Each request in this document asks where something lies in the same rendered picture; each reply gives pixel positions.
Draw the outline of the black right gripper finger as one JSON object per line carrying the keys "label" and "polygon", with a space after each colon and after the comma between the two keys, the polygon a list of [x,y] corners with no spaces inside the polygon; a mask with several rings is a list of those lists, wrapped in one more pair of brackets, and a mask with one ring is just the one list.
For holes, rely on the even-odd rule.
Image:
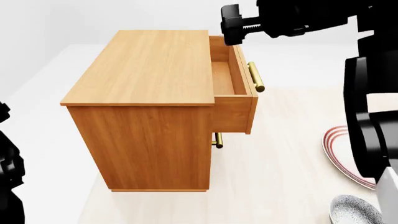
{"label": "black right gripper finger", "polygon": [[242,15],[240,14],[239,11],[239,5],[233,4],[233,5],[224,5],[223,7],[221,7],[221,19],[222,21],[241,20]]}
{"label": "black right gripper finger", "polygon": [[242,44],[245,34],[243,31],[243,22],[222,21],[221,31],[224,37],[224,42],[227,46]]}

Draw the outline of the wooden cabinet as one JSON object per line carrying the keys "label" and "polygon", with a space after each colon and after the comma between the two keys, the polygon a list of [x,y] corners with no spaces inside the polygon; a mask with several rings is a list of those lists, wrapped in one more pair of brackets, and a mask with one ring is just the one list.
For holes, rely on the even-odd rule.
{"label": "wooden cabinet", "polygon": [[206,30],[120,30],[60,102],[114,192],[204,192],[215,96]]}

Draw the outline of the white robot torso panel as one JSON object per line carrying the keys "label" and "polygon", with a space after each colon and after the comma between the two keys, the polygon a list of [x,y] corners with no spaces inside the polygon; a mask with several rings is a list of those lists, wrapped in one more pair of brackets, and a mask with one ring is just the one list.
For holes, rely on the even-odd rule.
{"label": "white robot torso panel", "polygon": [[378,183],[376,195],[384,224],[398,224],[398,175],[386,167]]}

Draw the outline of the grey patterned bowl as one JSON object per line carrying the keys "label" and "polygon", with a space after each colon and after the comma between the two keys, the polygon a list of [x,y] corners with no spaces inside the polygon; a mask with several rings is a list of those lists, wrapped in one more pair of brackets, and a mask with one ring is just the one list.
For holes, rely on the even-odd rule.
{"label": "grey patterned bowl", "polygon": [[384,224],[381,212],[353,195],[335,197],[329,207],[331,224]]}

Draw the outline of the wooden cabinet drawer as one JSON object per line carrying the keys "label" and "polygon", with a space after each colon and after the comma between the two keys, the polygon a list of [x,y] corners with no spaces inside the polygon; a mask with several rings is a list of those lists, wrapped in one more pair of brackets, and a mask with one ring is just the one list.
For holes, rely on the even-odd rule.
{"label": "wooden cabinet drawer", "polygon": [[258,94],[243,51],[238,45],[225,45],[223,37],[210,36],[209,41],[215,95],[213,131],[250,134]]}

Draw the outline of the white plate with red rings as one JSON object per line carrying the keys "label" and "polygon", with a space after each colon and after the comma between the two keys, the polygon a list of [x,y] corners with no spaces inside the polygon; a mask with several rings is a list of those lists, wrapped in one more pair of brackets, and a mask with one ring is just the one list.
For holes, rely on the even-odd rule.
{"label": "white plate with red rings", "polygon": [[322,137],[322,148],[329,161],[343,175],[369,190],[376,189],[375,180],[362,177],[356,167],[347,126],[335,126],[327,130]]}

